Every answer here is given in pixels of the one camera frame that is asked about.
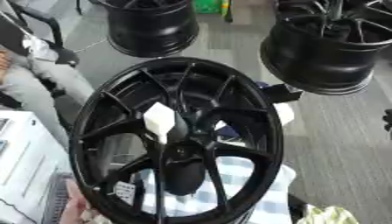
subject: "blue and white cloth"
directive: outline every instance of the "blue and white cloth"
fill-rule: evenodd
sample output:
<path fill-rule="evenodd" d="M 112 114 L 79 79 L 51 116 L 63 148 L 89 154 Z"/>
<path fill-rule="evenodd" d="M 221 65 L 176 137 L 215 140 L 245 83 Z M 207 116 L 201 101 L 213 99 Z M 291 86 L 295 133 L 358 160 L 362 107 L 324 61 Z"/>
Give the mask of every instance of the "blue and white cloth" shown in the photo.
<path fill-rule="evenodd" d="M 240 157 L 219 157 L 217 165 L 229 199 L 242 189 L 254 168 L 250 160 Z M 294 170 L 282 165 L 274 183 L 255 206 L 248 224 L 291 224 L 287 195 L 295 177 Z M 154 214 L 155 179 L 152 173 L 144 181 L 144 186 L 146 194 L 143 210 Z M 164 205 L 169 216 L 188 216 L 211 210 L 217 206 L 214 184 L 207 174 L 206 180 L 194 195 L 178 197 L 167 192 Z"/>

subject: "floor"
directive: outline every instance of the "floor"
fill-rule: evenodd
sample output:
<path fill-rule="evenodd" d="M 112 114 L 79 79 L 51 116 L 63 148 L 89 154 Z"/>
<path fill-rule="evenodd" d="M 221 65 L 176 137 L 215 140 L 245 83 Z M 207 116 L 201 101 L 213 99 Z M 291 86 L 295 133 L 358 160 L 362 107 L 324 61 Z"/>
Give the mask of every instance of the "floor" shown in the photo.
<path fill-rule="evenodd" d="M 40 8 L 44 1 L 32 5 Z M 199 16 L 200 35 L 181 55 L 226 63 L 255 81 L 278 83 L 258 57 L 258 47 L 273 25 L 270 5 L 264 1 L 237 1 L 233 24 L 215 15 Z M 107 33 L 104 9 L 83 4 L 83 17 L 74 13 L 74 1 L 45 6 L 65 27 L 66 46 L 74 50 Z M 80 58 L 79 69 L 95 87 L 144 60 L 120 54 L 107 42 L 80 52 Z M 305 94 L 290 104 L 296 119 L 284 128 L 285 163 L 297 171 L 290 191 L 320 207 L 342 206 L 360 223 L 392 223 L 392 141 L 382 123 L 384 109 L 392 108 L 391 60 L 387 50 L 373 82 L 358 94 Z"/>

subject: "black wheel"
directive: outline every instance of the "black wheel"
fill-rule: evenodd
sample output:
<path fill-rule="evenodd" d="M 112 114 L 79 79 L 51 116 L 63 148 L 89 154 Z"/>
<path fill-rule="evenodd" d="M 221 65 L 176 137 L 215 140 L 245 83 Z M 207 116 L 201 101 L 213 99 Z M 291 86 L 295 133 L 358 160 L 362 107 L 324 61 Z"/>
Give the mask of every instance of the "black wheel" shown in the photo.
<path fill-rule="evenodd" d="M 108 40 L 119 52 L 156 58 L 186 49 L 198 36 L 191 0 L 96 0 L 108 11 Z"/>
<path fill-rule="evenodd" d="M 177 113 L 166 145 L 144 126 L 142 114 L 156 102 Z M 215 129 L 220 121 L 238 133 L 245 146 L 221 141 L 223 136 Z M 113 149 L 105 148 L 103 142 L 121 133 L 138 136 L 145 154 L 108 173 L 102 168 L 102 161 L 107 160 L 103 155 Z M 93 207 L 118 224 L 218 224 L 244 219 L 270 187 L 283 158 L 281 123 L 259 87 L 231 67 L 192 58 L 148 61 L 106 82 L 81 110 L 70 145 L 81 191 Z M 246 158 L 254 165 L 246 184 L 230 199 L 217 169 L 219 157 Z M 157 183 L 155 213 L 130 206 L 113 193 L 118 181 L 128 181 L 147 169 L 153 171 Z M 167 216 L 164 192 L 194 193 L 206 172 L 218 206 L 186 217 Z"/>
<path fill-rule="evenodd" d="M 322 95 L 346 95 L 372 78 L 378 52 L 392 43 L 383 1 L 278 0 L 262 60 L 279 79 Z"/>

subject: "chair armrest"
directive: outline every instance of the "chair armrest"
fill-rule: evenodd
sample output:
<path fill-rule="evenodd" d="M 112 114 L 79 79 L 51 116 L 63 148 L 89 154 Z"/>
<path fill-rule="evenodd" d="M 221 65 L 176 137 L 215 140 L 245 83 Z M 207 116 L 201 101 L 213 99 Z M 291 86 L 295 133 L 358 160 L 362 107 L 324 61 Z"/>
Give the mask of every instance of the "chair armrest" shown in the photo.
<path fill-rule="evenodd" d="M 49 27 L 52 30 L 54 43 L 56 44 L 56 46 L 63 47 L 64 43 L 61 35 L 60 25 L 59 22 L 54 17 L 42 11 L 34 10 L 29 7 L 24 7 L 13 2 L 9 2 L 9 3 L 12 6 L 12 8 L 17 12 L 17 14 L 25 14 L 26 16 L 35 18 L 38 21 L 41 21 L 49 25 Z"/>

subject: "yellow cloth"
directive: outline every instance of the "yellow cloth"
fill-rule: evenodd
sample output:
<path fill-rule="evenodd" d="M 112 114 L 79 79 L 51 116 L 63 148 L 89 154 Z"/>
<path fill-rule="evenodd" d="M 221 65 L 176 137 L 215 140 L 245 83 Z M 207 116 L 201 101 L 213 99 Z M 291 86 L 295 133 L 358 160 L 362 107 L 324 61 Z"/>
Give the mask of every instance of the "yellow cloth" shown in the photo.
<path fill-rule="evenodd" d="M 329 206 L 323 210 L 307 205 L 305 217 L 297 224 L 359 224 L 359 222 L 342 207 Z"/>

